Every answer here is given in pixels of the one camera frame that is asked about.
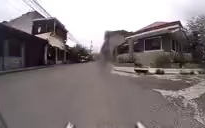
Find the sidewalk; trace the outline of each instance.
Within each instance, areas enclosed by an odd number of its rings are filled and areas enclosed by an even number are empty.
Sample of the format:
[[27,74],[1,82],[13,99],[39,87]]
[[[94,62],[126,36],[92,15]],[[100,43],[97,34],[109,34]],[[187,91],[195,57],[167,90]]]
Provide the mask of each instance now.
[[43,66],[37,66],[37,67],[28,67],[28,68],[19,68],[19,69],[7,70],[7,71],[0,71],[0,75],[14,73],[14,72],[22,72],[22,71],[47,68],[47,67],[52,67],[52,66],[54,66],[54,65],[43,65]]
[[[118,66],[112,65],[112,68],[115,71],[136,74],[136,72],[134,70],[135,67],[118,67]],[[149,73],[152,73],[152,74],[155,74],[157,69],[164,70],[165,74],[180,74],[181,72],[190,73],[191,71],[194,71],[197,73],[199,71],[203,71],[203,69],[173,69],[173,68],[146,68],[146,69],[148,69]]]

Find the tree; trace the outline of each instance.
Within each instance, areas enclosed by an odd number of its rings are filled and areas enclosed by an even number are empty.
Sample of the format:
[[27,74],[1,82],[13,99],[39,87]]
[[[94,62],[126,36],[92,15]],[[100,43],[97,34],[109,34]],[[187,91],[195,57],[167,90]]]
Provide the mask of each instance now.
[[193,17],[187,22],[189,32],[196,32],[199,37],[199,43],[205,43],[205,16]]
[[77,44],[74,47],[69,47],[69,60],[75,63],[81,62],[81,60],[89,61],[91,58],[89,50],[83,45]]
[[189,51],[197,63],[205,63],[205,16],[201,15],[188,21]]

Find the road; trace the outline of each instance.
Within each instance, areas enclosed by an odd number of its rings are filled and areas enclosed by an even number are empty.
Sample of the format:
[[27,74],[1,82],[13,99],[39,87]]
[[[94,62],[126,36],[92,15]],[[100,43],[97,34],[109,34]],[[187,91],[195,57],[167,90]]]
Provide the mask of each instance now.
[[203,127],[152,84],[164,83],[110,74],[97,62],[1,75],[0,110],[9,128],[64,128],[69,121],[77,128],[133,128],[138,121],[146,128]]

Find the bush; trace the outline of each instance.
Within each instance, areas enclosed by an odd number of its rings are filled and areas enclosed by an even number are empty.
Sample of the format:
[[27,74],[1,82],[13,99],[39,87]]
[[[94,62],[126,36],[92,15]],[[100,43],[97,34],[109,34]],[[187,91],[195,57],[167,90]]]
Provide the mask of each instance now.
[[179,63],[179,67],[182,68],[182,66],[187,63],[187,59],[185,58],[185,56],[182,54],[182,53],[177,53],[175,54],[174,56],[174,59],[173,59],[173,62],[174,63]]
[[198,71],[198,74],[205,74],[204,71]]
[[166,55],[161,55],[155,60],[155,67],[157,68],[170,68],[171,59]]
[[195,72],[194,72],[194,71],[190,71],[190,72],[187,72],[187,71],[181,71],[180,74],[181,74],[181,75],[194,75]]
[[132,59],[128,54],[122,54],[117,56],[117,61],[119,63],[134,63],[134,57]]
[[165,72],[164,72],[164,70],[157,69],[157,70],[156,70],[156,74],[159,74],[159,75],[164,75],[164,74],[165,74]]
[[136,66],[136,67],[143,67],[143,65],[141,64],[141,62],[139,61],[139,60],[135,60],[134,61],[134,65]]

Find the white wall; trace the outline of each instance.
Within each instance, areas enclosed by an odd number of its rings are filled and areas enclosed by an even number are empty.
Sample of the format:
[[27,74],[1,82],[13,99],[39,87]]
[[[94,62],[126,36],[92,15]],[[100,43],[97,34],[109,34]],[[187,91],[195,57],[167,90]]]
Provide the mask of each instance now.
[[26,14],[23,14],[22,16],[13,19],[7,23],[5,23],[6,25],[19,29],[21,31],[27,32],[29,34],[32,33],[32,21],[34,19],[39,19],[39,18],[44,18],[42,15],[40,15],[37,12],[28,12]]
[[110,36],[108,42],[109,42],[110,55],[113,56],[114,48],[117,47],[118,45],[124,43],[125,38],[121,34],[115,34],[115,35]]

